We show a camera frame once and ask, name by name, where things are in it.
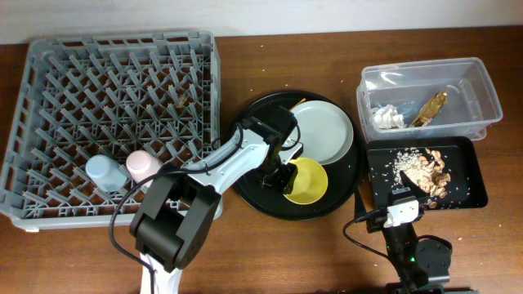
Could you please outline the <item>grey plate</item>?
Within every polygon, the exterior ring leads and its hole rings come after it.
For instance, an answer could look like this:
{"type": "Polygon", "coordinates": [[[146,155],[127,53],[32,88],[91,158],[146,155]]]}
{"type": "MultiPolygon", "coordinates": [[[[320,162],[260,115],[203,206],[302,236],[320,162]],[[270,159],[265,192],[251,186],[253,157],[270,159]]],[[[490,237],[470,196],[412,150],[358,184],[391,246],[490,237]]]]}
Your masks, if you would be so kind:
{"type": "Polygon", "coordinates": [[[291,112],[301,132],[302,157],[327,165],[342,159],[352,147],[352,122],[335,104],[310,100],[293,107],[291,112]]]}

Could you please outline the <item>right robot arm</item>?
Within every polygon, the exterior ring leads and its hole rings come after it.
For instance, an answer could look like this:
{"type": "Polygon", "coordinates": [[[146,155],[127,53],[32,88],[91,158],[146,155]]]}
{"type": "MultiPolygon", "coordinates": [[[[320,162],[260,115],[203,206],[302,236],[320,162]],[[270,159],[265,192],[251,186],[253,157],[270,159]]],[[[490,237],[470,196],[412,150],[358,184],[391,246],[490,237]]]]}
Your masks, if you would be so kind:
{"type": "Polygon", "coordinates": [[[433,236],[419,235],[413,224],[424,216],[429,193],[402,171],[401,189],[388,194],[388,204],[366,218],[370,233],[380,231],[385,239],[386,258],[399,276],[399,284],[388,286],[390,293],[444,293],[449,281],[453,247],[433,236]]]}

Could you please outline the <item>white napkin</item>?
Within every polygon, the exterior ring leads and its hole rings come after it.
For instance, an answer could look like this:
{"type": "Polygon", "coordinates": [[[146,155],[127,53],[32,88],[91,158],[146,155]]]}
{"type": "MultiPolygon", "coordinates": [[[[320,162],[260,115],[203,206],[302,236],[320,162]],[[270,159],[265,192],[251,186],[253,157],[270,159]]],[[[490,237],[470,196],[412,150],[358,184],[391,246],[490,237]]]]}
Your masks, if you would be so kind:
{"type": "Polygon", "coordinates": [[[372,108],[372,122],[378,129],[405,128],[404,115],[394,105],[372,108]]]}

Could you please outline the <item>light blue cup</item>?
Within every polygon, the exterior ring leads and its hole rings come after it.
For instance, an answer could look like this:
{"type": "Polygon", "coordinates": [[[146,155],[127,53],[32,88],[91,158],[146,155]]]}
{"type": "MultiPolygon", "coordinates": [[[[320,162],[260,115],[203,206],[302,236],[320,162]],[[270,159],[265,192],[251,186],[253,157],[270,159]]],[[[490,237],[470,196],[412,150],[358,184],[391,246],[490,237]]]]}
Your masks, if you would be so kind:
{"type": "Polygon", "coordinates": [[[85,170],[92,182],[107,193],[125,186],[127,177],[119,170],[119,164],[112,158],[98,154],[87,161],[85,170]]]}

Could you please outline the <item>pink cup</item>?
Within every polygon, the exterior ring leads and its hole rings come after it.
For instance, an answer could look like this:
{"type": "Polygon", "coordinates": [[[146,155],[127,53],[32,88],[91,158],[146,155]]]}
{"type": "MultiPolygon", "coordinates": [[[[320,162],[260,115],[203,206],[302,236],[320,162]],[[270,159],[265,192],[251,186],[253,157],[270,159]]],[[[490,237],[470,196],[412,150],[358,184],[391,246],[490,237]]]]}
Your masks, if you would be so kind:
{"type": "Polygon", "coordinates": [[[156,174],[162,165],[160,160],[144,150],[134,151],[126,159],[126,168],[136,183],[156,174]]]}

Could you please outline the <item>gold snack wrapper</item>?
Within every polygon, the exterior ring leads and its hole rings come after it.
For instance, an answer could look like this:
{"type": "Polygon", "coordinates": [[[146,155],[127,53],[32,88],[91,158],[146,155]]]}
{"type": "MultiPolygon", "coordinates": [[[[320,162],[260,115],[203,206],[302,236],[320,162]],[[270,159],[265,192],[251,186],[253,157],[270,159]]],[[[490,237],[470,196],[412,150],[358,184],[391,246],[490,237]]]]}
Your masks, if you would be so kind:
{"type": "Polygon", "coordinates": [[[441,111],[442,107],[447,104],[447,100],[447,91],[438,92],[421,108],[421,110],[409,126],[427,126],[434,119],[434,117],[441,111]]]}

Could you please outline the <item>yellow bowl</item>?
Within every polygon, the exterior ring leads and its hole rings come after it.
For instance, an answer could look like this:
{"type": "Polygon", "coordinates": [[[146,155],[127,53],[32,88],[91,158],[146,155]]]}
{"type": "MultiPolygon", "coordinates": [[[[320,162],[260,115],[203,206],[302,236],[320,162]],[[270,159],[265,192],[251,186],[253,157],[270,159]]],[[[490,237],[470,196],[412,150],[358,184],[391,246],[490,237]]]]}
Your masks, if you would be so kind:
{"type": "Polygon", "coordinates": [[[290,163],[297,167],[293,190],[284,197],[295,204],[309,205],[318,202],[326,193],[329,179],[321,164],[311,158],[296,158],[290,163]]]}

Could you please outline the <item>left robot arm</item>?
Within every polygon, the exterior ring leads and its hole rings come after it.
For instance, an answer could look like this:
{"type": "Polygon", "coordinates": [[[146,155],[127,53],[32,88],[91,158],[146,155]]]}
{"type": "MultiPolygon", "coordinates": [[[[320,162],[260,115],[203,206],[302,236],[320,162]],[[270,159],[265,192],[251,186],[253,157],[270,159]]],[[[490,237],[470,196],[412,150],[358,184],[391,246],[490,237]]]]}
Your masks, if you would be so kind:
{"type": "Polygon", "coordinates": [[[246,118],[213,154],[186,168],[166,164],[146,178],[144,202],[130,233],[149,273],[150,292],[162,272],[184,269],[208,236],[222,194],[239,178],[254,172],[261,187],[289,194],[297,176],[290,162],[301,145],[285,146],[297,127],[294,116],[263,122],[246,118]]]}

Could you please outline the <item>wooden chopstick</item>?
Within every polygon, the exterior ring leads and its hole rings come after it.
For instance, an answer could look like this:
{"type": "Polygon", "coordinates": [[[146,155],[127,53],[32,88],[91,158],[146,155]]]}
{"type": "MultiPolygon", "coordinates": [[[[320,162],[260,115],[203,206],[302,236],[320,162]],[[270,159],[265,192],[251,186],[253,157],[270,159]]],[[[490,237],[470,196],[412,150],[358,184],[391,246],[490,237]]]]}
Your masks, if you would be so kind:
{"type": "Polygon", "coordinates": [[[306,102],[306,98],[303,98],[303,99],[301,99],[300,101],[298,101],[298,102],[297,102],[293,107],[291,107],[291,108],[289,109],[289,111],[292,112],[295,108],[297,108],[300,104],[302,104],[302,103],[304,103],[304,102],[306,102]]]}

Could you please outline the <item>food scraps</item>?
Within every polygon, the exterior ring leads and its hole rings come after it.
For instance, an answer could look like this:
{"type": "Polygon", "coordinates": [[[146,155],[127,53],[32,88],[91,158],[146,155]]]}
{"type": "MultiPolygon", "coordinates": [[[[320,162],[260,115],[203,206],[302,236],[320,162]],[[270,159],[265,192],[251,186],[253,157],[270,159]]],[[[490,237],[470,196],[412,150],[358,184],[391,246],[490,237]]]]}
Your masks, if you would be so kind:
{"type": "Polygon", "coordinates": [[[400,171],[404,171],[412,182],[428,194],[427,206],[436,209],[443,207],[440,201],[449,194],[447,184],[451,181],[451,175],[444,169],[445,161],[439,150],[411,147],[397,153],[392,171],[395,186],[403,186],[400,171]]]}

